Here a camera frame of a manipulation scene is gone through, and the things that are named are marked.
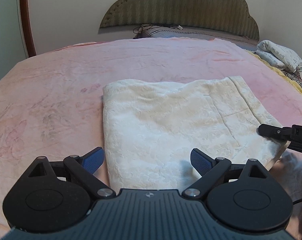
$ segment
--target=pink bedspread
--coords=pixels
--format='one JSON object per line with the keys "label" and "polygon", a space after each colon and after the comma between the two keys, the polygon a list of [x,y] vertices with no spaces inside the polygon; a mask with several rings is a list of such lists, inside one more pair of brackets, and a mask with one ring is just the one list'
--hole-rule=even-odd
{"label": "pink bedspread", "polygon": [[[121,40],[75,45],[18,63],[0,81],[0,237],[9,229],[2,201],[37,156],[58,161],[103,146],[103,86],[127,78],[187,83],[237,75],[283,126],[302,125],[302,96],[228,41]],[[302,197],[301,153],[286,151],[271,171],[294,200]],[[108,183],[105,165],[96,175]],[[287,230],[302,238],[302,203]]]}

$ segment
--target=blue gripper pad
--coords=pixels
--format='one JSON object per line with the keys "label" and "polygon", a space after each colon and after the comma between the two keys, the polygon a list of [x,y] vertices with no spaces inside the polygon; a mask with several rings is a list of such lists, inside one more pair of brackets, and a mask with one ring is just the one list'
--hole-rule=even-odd
{"label": "blue gripper pad", "polygon": [[216,161],[214,159],[196,148],[191,151],[190,160],[192,166],[201,176],[204,176],[211,168],[216,165]]}
{"label": "blue gripper pad", "polygon": [[93,174],[103,164],[104,150],[101,147],[97,147],[86,155],[82,156],[81,159],[82,167]]}

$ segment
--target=green headboard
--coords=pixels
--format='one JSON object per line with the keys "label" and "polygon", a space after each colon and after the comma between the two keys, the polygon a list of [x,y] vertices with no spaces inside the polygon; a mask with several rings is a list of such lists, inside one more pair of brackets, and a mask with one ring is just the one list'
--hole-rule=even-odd
{"label": "green headboard", "polygon": [[100,28],[148,23],[207,28],[259,40],[245,0],[118,0]]}

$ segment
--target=white textured fabric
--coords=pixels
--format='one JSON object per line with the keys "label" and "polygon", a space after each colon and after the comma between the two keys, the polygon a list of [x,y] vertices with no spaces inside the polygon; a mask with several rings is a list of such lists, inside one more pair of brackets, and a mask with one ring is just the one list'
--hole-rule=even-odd
{"label": "white textured fabric", "polygon": [[292,73],[296,71],[297,67],[302,66],[302,59],[292,49],[286,48],[268,40],[261,41],[257,45],[257,47],[262,51],[271,52],[272,54],[274,54],[274,56],[282,61]]}
{"label": "white textured fabric", "polygon": [[257,158],[267,169],[284,144],[263,138],[261,123],[281,126],[242,77],[147,83],[112,82],[103,88],[105,152],[111,188],[180,191],[200,175],[190,163],[198,148],[233,163]]}
{"label": "white textured fabric", "polygon": [[266,51],[257,50],[255,52],[261,59],[265,60],[272,67],[276,67],[280,70],[286,69],[286,66],[283,62],[281,62],[277,57],[275,57],[272,53]]}

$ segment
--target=cable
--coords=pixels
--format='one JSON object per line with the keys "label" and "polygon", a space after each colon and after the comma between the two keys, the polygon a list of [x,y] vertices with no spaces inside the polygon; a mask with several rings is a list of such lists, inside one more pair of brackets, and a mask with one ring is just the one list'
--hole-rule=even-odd
{"label": "cable", "polygon": [[171,26],[175,26],[175,24],[151,24],[149,26],[139,26],[139,27],[136,27],[133,29],[133,33],[134,34],[141,34],[147,30],[150,30],[150,29],[156,29],[156,28],[159,28],[159,27],[167,27],[167,28],[170,28]]}
{"label": "cable", "polygon": [[295,200],[295,201],[293,202],[293,205],[298,204],[298,203],[301,203],[301,202],[302,202],[302,198],[300,198],[300,199],[298,199],[298,200]]}

